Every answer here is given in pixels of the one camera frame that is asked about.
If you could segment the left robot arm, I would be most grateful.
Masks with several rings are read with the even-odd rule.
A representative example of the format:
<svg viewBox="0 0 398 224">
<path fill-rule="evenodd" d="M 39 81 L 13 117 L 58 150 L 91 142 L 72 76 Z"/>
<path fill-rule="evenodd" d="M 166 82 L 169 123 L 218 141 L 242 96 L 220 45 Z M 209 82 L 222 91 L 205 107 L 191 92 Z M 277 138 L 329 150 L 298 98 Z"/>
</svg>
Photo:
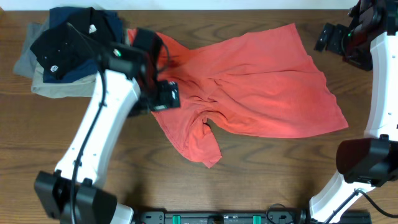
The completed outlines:
<svg viewBox="0 0 398 224">
<path fill-rule="evenodd" d="M 106 192 L 113 150 L 131 113 L 180 105 L 178 86 L 157 78 L 165 45 L 113 45 L 97 57 L 99 71 L 78 131 L 52 173 L 40 171 L 34 190 L 46 215 L 60 223 L 132 223 L 133 208 Z"/>
</svg>

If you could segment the red soccer t-shirt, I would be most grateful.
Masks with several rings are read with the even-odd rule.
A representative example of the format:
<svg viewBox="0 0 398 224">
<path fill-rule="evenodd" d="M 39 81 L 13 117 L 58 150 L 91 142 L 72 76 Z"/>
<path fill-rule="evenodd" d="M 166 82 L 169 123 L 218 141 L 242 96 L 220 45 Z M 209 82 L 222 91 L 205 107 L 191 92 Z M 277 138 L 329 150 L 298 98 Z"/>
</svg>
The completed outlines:
<svg viewBox="0 0 398 224">
<path fill-rule="evenodd" d="M 212 167 L 221 159 L 210 122 L 233 134 L 282 139 L 348 127 L 294 24 L 197 49 L 161 39 L 168 50 L 159 78 L 178 85 L 181 105 L 154 117 L 189 161 Z"/>
</svg>

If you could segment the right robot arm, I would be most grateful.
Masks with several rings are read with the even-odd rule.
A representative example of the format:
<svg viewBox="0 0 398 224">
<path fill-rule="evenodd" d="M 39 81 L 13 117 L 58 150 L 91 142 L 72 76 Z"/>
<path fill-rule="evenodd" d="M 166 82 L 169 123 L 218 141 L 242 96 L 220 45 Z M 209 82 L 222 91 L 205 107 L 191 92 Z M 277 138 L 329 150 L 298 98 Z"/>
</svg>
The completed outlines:
<svg viewBox="0 0 398 224">
<path fill-rule="evenodd" d="M 308 211 L 294 215 L 294 223 L 370 223 L 368 212 L 348 210 L 360 197 L 382 215 L 397 218 L 368 196 L 397 180 L 397 1 L 358 1 L 348 15 L 348 27 L 326 23 L 314 49 L 373 73 L 368 123 L 363 138 L 339 145 L 335 174 L 310 199 Z"/>
</svg>

